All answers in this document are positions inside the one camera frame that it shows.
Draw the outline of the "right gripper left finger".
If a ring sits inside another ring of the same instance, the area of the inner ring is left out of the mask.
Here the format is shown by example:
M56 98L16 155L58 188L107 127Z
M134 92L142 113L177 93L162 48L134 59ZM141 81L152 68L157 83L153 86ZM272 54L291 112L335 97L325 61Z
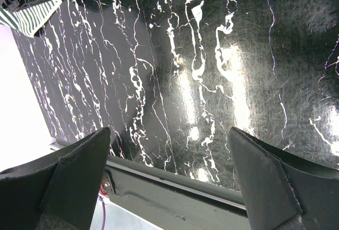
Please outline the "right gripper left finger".
M1 172L1 229L89 229L110 147L101 128Z

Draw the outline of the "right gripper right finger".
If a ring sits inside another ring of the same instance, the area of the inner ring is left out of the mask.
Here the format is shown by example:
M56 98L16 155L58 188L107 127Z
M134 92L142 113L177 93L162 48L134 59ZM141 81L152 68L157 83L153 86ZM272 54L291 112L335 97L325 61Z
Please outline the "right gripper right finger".
M235 127L228 144L251 229L338 229L338 170Z

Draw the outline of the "green white striped towel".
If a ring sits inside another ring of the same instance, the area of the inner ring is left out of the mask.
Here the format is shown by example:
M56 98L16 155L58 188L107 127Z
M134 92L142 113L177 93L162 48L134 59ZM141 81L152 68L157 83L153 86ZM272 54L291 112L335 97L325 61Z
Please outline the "green white striped towel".
M10 12L1 8L1 25L18 30L25 36L33 38L62 2L62 0L51 0L18 12Z

